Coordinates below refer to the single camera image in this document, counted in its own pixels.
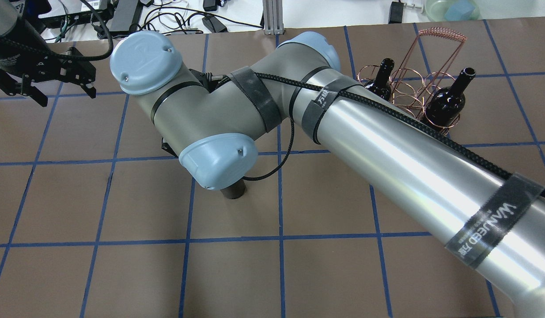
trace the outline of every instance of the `dark glass bottle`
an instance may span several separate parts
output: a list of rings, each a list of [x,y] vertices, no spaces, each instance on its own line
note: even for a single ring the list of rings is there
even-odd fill
[[[375,93],[377,96],[380,96],[384,100],[390,99],[390,83],[388,78],[390,73],[394,68],[394,61],[391,58],[385,58],[380,63],[379,70],[377,72],[377,77],[374,80],[370,80],[365,85],[365,88]]]
[[[436,125],[450,126],[465,106],[463,91],[470,81],[475,78],[475,75],[475,70],[466,67],[450,87],[444,87],[437,91],[428,106],[426,106],[426,116],[422,118],[422,123],[430,126],[435,131],[442,130]]]

